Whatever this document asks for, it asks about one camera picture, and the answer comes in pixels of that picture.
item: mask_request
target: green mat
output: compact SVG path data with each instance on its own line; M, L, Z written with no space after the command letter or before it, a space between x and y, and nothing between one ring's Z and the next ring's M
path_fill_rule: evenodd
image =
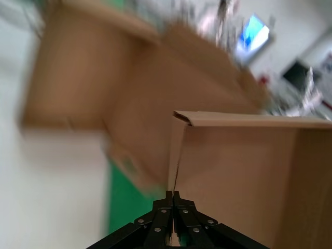
M150 212L153 201L165 196L163 190L156 190L149 194L141 193L112 160L110 161L110 173L108 233L134 222L138 217Z
M119 9L125 8L125 0L105 0L105 2Z

